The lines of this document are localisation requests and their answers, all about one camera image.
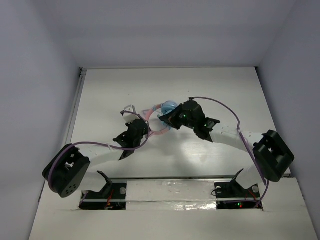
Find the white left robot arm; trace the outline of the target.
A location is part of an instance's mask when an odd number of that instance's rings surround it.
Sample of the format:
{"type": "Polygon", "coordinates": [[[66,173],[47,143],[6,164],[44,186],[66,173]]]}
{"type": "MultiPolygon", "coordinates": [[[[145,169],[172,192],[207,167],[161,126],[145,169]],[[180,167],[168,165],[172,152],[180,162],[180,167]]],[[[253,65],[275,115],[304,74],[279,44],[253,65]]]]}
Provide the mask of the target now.
{"type": "Polygon", "coordinates": [[[126,123],[127,131],[113,141],[116,146],[98,142],[65,145],[44,168],[42,176],[52,192],[61,198],[72,195],[81,185],[90,166],[120,161],[131,156],[149,138],[150,129],[143,119],[126,123]]]}

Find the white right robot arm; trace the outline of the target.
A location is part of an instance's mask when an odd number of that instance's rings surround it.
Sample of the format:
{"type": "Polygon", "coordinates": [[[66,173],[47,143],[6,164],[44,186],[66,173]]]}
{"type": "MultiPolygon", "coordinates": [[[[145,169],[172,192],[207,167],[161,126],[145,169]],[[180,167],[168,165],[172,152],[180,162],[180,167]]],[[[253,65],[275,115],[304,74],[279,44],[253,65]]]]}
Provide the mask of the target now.
{"type": "Polygon", "coordinates": [[[256,184],[277,183],[293,163],[295,156],[280,134],[274,130],[266,133],[242,131],[239,126],[224,125],[209,118],[193,98],[159,118],[173,129],[186,127],[195,135],[211,143],[223,144],[249,154],[253,165],[241,169],[232,179],[231,192],[243,196],[256,184]]]}

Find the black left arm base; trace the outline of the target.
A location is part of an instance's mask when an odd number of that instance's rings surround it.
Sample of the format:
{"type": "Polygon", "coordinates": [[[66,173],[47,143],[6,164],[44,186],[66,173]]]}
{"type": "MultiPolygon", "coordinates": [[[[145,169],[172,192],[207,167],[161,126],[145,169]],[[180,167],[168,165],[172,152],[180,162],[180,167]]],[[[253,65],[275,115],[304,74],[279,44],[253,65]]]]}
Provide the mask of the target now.
{"type": "Polygon", "coordinates": [[[104,172],[98,170],[105,185],[100,191],[85,190],[81,192],[79,208],[81,210],[126,210],[126,182],[113,182],[104,172]]]}

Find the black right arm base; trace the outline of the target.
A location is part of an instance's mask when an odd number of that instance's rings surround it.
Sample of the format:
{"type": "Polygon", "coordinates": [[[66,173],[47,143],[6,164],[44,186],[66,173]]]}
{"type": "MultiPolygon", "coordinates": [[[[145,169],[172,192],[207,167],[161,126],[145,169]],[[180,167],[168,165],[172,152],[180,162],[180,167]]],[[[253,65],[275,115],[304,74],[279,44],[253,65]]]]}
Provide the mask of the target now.
{"type": "Polygon", "coordinates": [[[236,179],[241,169],[229,182],[216,182],[211,195],[216,197],[218,210],[263,209],[260,190],[257,184],[248,189],[240,186],[236,179]]]}

